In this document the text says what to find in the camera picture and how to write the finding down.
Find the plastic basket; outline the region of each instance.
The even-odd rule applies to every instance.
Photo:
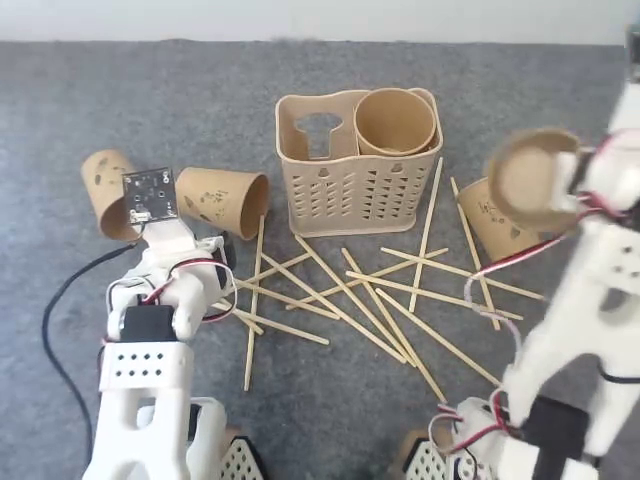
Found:
[[[436,132],[427,150],[406,157],[359,155],[354,110],[368,90],[323,96],[287,95],[276,105],[276,150],[282,161],[289,226],[302,237],[400,232],[416,221],[416,207],[442,148],[436,101],[423,97],[436,116]],[[331,130],[329,156],[310,158],[307,135],[296,121],[315,113],[342,119]]]

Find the perforated white part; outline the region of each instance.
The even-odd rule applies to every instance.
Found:
[[[222,459],[221,480],[263,480],[249,444],[236,438]]]
[[[420,443],[407,468],[406,480],[445,480],[444,460],[429,440]]]
[[[180,388],[193,371],[193,352],[181,342],[109,343],[100,391]]]
[[[474,469],[473,457],[465,450],[449,455],[447,457],[447,480],[493,480],[493,474],[488,465],[477,460],[477,467]]]

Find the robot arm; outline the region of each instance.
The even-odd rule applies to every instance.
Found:
[[[153,172],[135,175],[153,178]],[[143,224],[148,248],[139,264],[107,290],[102,397],[85,480],[204,480],[220,472],[224,407],[190,398],[193,352],[184,342],[209,306],[235,288],[229,251],[223,237],[196,240],[168,205],[168,218]],[[133,220],[141,214],[134,209]]]

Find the brown paper cup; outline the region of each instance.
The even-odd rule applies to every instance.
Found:
[[[138,233],[129,225],[124,204],[122,174],[134,172],[118,150],[102,150],[82,164],[82,180],[89,193],[100,231],[114,240],[131,241]]]
[[[491,200],[517,225],[559,232],[575,221],[572,213],[549,208],[556,178],[556,154],[578,152],[579,140],[564,130],[526,130],[512,136],[489,162]]]
[[[354,119],[361,155],[413,155],[427,148],[436,131],[431,105],[401,88],[368,93],[356,105]]]
[[[262,173],[189,167],[178,177],[176,193],[181,214],[250,240],[267,213],[269,180]]]
[[[486,178],[464,188],[458,203],[493,262],[540,242],[536,232],[517,227],[496,208],[489,198]]]

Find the basket handle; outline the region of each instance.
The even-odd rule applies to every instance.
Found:
[[[288,132],[279,131],[276,136],[279,153],[280,133],[296,137],[305,136],[306,138],[306,134],[294,126],[295,121],[316,113],[328,113],[336,115],[342,120],[342,123],[329,133],[329,159],[355,155],[357,142],[353,116],[356,105],[367,93],[369,90],[346,90],[329,95],[287,95],[280,99],[276,105],[276,128],[278,130],[287,129]],[[306,145],[306,140],[295,143]]]

